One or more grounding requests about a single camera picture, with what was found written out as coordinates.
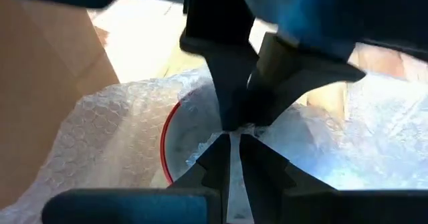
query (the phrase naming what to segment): cardboard box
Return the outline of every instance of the cardboard box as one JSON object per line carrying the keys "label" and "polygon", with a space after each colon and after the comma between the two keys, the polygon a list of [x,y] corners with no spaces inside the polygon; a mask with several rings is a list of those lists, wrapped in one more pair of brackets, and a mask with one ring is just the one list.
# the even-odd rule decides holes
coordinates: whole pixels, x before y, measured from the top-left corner
{"label": "cardboard box", "polygon": [[0,208],[32,184],[83,95],[118,83],[88,13],[0,0]]}

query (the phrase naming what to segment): bubble wrap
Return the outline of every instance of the bubble wrap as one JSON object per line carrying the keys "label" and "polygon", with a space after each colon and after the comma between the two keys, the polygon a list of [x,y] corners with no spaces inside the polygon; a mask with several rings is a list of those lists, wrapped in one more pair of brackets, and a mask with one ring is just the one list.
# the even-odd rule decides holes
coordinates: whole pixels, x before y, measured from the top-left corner
{"label": "bubble wrap", "polygon": [[46,201],[71,188],[148,187],[161,166],[165,118],[199,72],[118,84],[83,97],[61,124],[33,184],[0,211],[0,223],[41,223]]}
{"label": "bubble wrap", "polygon": [[[242,132],[337,189],[428,189],[428,86],[368,73],[348,85],[346,98],[345,123],[319,108],[294,104],[268,128],[248,126],[231,133],[228,223],[252,223],[234,150]],[[219,134],[199,144],[188,164]]]}

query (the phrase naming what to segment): red rim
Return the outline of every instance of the red rim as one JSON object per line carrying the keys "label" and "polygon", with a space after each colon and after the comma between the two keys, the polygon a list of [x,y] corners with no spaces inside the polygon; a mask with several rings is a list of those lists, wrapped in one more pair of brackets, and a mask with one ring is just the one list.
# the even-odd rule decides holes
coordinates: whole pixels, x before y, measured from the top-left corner
{"label": "red rim", "polygon": [[167,120],[165,120],[165,124],[162,128],[162,133],[160,134],[160,163],[162,164],[162,170],[167,178],[168,184],[173,183],[173,178],[171,177],[171,173],[169,172],[168,164],[167,164],[167,157],[165,156],[165,138],[167,137],[167,130],[169,127],[169,123],[171,122],[171,119],[173,118],[175,112],[180,107],[180,102],[178,101],[173,109],[169,112]]}

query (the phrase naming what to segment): cardboard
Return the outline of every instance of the cardboard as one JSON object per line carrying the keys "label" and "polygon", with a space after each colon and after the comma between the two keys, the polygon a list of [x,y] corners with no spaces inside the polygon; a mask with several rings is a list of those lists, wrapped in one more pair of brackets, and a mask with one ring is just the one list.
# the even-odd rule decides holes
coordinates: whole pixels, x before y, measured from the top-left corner
{"label": "cardboard", "polygon": [[85,9],[0,0],[0,208],[32,184],[83,95],[118,83]]}

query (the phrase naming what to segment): red circular object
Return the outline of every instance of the red circular object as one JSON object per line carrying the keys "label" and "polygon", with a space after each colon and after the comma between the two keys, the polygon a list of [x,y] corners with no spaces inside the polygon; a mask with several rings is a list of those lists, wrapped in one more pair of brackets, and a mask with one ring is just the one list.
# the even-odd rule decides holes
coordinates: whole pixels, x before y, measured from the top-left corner
{"label": "red circular object", "polygon": [[165,177],[167,178],[168,184],[172,184],[174,181],[173,181],[173,178],[171,177],[171,173],[169,172],[167,157],[165,156],[165,138],[167,137],[167,130],[169,127],[169,123],[171,122],[171,119],[173,118],[175,112],[179,107],[180,107],[180,102],[178,101],[174,105],[173,109],[169,112],[167,116],[167,120],[165,120],[165,124],[163,125],[163,128],[162,128],[162,134],[160,134],[160,143],[161,143],[160,144],[160,163],[162,164],[162,170]]}

